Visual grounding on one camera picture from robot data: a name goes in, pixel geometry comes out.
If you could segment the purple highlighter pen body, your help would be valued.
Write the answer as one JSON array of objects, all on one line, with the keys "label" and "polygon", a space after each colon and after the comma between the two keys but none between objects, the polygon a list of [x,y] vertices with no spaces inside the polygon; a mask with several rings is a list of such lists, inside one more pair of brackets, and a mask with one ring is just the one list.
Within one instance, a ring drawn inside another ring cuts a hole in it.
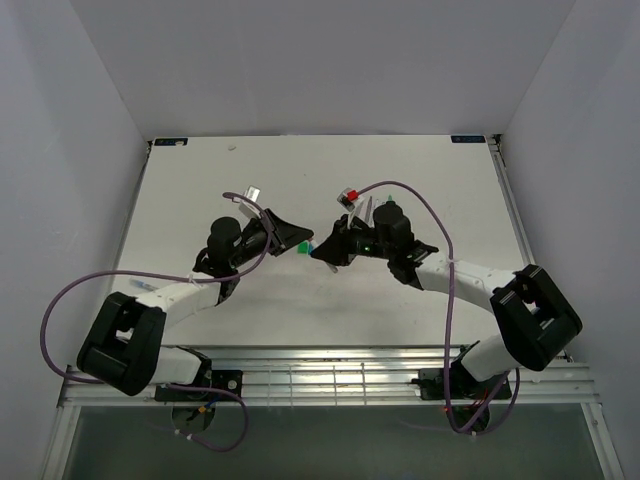
[{"label": "purple highlighter pen body", "polygon": [[367,204],[366,204],[365,219],[364,219],[364,221],[367,224],[369,224],[369,222],[371,220],[372,211],[373,211],[373,198],[369,197],[368,201],[367,201]]}]

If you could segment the green highlighter cap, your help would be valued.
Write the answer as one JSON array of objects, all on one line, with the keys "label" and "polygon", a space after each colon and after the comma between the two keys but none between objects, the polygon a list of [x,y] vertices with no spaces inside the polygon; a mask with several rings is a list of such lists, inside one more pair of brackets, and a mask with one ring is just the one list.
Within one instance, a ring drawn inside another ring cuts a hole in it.
[{"label": "green highlighter cap", "polygon": [[298,245],[297,247],[297,253],[298,254],[302,254],[302,255],[307,255],[309,252],[309,243],[308,242],[302,242]]}]

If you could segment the orange capped white marker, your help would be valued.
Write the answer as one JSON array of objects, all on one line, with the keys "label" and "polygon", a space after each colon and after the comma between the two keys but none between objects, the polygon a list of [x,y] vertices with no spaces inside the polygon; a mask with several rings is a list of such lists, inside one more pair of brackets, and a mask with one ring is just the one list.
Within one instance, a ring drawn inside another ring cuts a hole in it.
[{"label": "orange capped white marker", "polygon": [[[315,241],[310,241],[309,243],[314,244],[315,249],[312,252],[308,252],[308,255],[312,258],[314,258],[314,252],[316,250],[316,248],[319,246],[319,244]],[[322,260],[322,263],[333,273],[333,274],[337,274],[338,273],[338,268],[324,260]]]}]

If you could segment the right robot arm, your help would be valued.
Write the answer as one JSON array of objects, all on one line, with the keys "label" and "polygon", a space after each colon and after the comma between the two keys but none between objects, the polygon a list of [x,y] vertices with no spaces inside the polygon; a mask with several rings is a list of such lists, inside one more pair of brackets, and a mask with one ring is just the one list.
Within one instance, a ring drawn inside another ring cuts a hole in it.
[{"label": "right robot arm", "polygon": [[371,224],[343,215],[311,256],[334,267],[346,267],[358,256],[383,259],[400,283],[452,293],[494,315],[498,334],[462,348],[448,369],[420,371],[416,382],[431,399],[446,392],[455,399],[478,397],[519,367],[540,372],[583,328],[542,267],[529,264],[511,271],[451,261],[415,237],[410,220],[393,201],[374,210]]}]

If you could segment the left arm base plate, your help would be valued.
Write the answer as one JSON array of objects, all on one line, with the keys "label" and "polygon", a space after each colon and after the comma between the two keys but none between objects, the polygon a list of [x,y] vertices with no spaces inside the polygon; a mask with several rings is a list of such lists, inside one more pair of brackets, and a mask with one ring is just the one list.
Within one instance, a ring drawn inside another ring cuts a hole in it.
[{"label": "left arm base plate", "polygon": [[[189,384],[189,387],[215,388],[231,392],[240,397],[242,395],[242,384],[242,370],[205,369],[196,375],[195,380]],[[206,404],[218,400],[230,401],[230,398],[204,390],[191,392],[170,389],[166,386],[157,386],[154,392],[154,400],[157,402],[198,402]]]}]

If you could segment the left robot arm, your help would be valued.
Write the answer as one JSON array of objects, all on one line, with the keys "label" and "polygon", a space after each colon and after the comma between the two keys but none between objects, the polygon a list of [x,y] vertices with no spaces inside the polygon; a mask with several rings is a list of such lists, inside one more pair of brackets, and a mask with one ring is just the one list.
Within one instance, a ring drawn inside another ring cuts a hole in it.
[{"label": "left robot arm", "polygon": [[205,397],[213,386],[210,359],[190,348],[163,346],[165,330],[229,299],[244,264],[264,253],[279,256],[313,235],[269,209],[244,227],[233,217],[215,220],[192,269],[213,281],[176,282],[135,296],[110,294],[80,348],[77,367],[129,396],[149,385],[177,384],[190,399]]}]

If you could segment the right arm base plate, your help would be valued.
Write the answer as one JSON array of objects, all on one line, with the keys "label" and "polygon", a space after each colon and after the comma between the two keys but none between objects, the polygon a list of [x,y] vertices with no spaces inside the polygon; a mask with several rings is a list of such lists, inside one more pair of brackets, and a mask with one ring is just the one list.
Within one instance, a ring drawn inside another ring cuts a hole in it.
[{"label": "right arm base plate", "polygon": [[[452,400],[481,400],[487,399],[491,392],[498,388],[494,398],[507,400],[512,397],[512,390],[508,379],[495,375],[488,380],[477,381],[462,370],[450,369],[450,397]],[[417,377],[410,381],[420,391],[422,400],[444,400],[444,369],[424,368],[418,371]]]}]

